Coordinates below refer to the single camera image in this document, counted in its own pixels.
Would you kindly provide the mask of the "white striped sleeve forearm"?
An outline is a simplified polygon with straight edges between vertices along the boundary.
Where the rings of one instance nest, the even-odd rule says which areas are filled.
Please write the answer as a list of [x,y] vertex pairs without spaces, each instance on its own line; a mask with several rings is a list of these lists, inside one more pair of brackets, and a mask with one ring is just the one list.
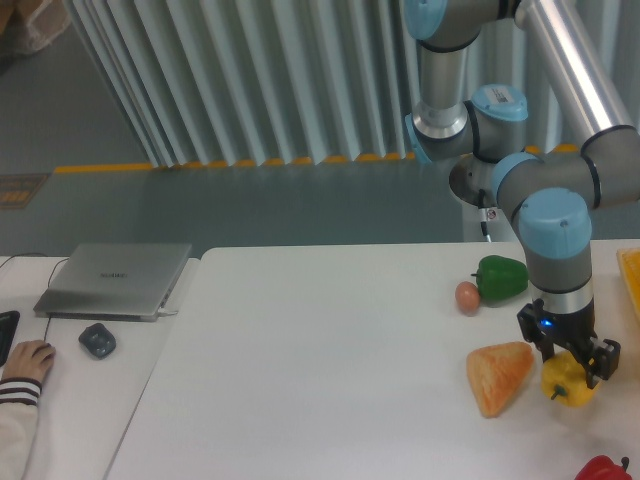
[[40,382],[28,378],[1,381],[1,478],[24,475],[38,425]]

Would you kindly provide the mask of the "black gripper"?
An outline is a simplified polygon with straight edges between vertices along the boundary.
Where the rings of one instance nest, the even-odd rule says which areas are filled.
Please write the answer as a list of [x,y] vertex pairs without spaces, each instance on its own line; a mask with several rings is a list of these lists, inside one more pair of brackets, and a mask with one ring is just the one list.
[[589,389],[609,380],[619,366],[621,345],[596,338],[593,301],[580,310],[560,314],[545,310],[543,300],[537,299],[519,311],[517,320],[524,340],[535,346],[542,362],[554,357],[556,346],[569,351],[585,370]]

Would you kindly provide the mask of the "person's hand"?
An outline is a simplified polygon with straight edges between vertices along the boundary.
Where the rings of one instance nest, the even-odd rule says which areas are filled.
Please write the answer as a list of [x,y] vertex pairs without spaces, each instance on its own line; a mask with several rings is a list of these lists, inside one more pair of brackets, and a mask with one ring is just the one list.
[[56,349],[44,340],[19,343],[9,355],[2,380],[30,380],[42,384],[54,364]]

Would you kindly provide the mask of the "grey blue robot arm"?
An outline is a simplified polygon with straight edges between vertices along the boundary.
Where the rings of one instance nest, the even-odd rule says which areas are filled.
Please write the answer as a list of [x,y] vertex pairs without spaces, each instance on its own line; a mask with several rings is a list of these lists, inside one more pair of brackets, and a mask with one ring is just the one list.
[[[520,241],[531,302],[522,335],[544,359],[557,348],[582,367],[589,388],[610,378],[620,345],[595,331],[590,242],[593,210],[639,197],[639,134],[570,1],[407,1],[404,23],[420,50],[420,99],[407,117],[424,161],[468,154],[471,202],[496,205]],[[529,154],[519,129],[527,103],[515,88],[462,93],[466,58],[488,23],[512,20],[538,49],[578,140],[578,154]]]

